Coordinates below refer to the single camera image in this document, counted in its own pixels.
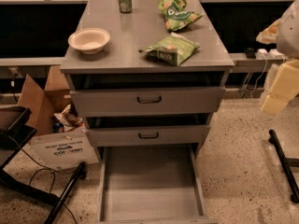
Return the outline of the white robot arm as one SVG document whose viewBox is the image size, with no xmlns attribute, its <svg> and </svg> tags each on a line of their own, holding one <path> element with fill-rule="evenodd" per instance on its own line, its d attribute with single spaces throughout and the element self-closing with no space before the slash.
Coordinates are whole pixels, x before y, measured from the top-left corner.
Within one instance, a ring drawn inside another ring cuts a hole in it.
<svg viewBox="0 0 299 224">
<path fill-rule="evenodd" d="M 264 44 L 277 44 L 278 52 L 287 60 L 278 67 L 271 80 L 261 110 L 268 115 L 280 113 L 299 94 L 299 0 L 295 0 L 256 40 Z"/>
</svg>

